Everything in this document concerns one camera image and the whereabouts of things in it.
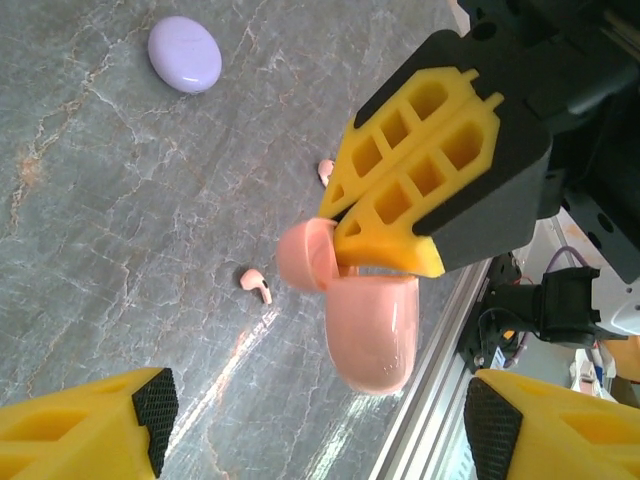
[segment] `yellow 3d printed part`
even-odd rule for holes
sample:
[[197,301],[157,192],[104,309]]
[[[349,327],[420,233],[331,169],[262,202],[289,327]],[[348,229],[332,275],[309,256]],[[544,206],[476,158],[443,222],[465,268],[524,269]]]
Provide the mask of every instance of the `yellow 3d printed part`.
[[640,478],[638,409],[481,370],[464,416],[480,479]]
[[168,368],[1,408],[0,480],[156,478],[177,411]]
[[418,71],[360,128],[352,119],[319,210],[348,210],[334,235],[340,265],[444,273],[432,238],[412,226],[491,168],[503,97],[481,100],[476,76]]

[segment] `lavender oval case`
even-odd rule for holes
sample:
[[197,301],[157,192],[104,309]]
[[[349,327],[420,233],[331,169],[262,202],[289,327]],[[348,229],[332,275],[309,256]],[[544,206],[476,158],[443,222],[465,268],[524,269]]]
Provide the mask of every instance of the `lavender oval case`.
[[206,28],[190,18],[160,20],[151,30],[148,50],[160,78],[181,92],[204,92],[220,77],[218,44]]

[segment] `black rubber pad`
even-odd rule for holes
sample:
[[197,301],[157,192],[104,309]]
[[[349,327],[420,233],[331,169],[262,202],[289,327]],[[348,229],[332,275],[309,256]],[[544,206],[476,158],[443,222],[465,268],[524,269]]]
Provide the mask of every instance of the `black rubber pad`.
[[164,466],[164,455],[178,414],[178,395],[170,368],[165,368],[131,396],[138,425],[149,431],[149,461],[156,478]]
[[478,480],[505,480],[516,448],[522,414],[479,378],[464,405],[464,426]]

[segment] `gray marble countertop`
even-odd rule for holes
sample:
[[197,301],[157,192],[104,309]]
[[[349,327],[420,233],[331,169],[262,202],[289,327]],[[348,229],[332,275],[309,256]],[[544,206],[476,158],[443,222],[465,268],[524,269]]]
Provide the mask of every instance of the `gray marble countertop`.
[[[445,0],[3,0],[0,404],[146,365],[173,368],[165,479],[366,478],[402,394],[336,376],[322,297],[278,278],[313,216],[315,168],[431,32]],[[220,81],[186,96],[146,55],[191,17]],[[238,287],[266,273],[274,303]],[[423,281],[421,345],[456,275]]]

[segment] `pink earbud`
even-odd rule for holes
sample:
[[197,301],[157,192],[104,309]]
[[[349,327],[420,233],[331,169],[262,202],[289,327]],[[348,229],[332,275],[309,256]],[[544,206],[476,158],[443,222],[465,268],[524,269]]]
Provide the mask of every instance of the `pink earbud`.
[[271,291],[269,290],[269,285],[259,271],[252,268],[251,270],[244,272],[244,275],[242,275],[242,278],[240,279],[240,285],[243,290],[247,291],[259,288],[264,303],[267,305],[271,304]]
[[329,177],[333,173],[333,166],[335,164],[333,161],[329,159],[322,160],[318,164],[318,175],[320,175],[320,180],[322,180],[322,184],[326,187],[329,185]]

